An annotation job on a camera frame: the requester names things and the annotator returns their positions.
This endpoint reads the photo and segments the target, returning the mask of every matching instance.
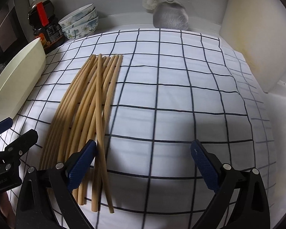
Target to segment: pile of chopsticks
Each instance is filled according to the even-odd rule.
[[[65,162],[71,154],[80,151],[88,140],[96,138],[98,155],[92,179],[92,211],[95,212],[98,211],[103,185],[109,210],[113,213],[104,135],[122,59],[122,55],[103,57],[101,54],[88,58],[56,110],[40,160],[39,169],[52,168],[57,162]],[[79,188],[72,192],[80,205],[84,204],[88,181],[86,175]]]

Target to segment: red bottle handle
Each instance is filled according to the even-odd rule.
[[[49,24],[49,20],[47,18],[47,14],[46,14],[46,11],[44,10],[44,6],[42,2],[37,3],[36,7],[37,7],[37,12],[38,12],[41,24],[43,27],[45,27],[47,24]]]

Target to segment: white brush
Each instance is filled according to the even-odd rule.
[[[154,10],[157,4],[158,4],[157,0],[143,0],[142,1],[142,6],[148,10]]]

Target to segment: metal spatula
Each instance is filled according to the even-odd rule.
[[[153,24],[156,28],[187,30],[189,27],[188,14],[178,1],[166,0],[156,6]]]

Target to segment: bottle label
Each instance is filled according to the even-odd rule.
[[[64,37],[59,24],[56,22],[52,22],[37,32],[34,32],[34,35],[35,38],[40,38],[44,50]]]

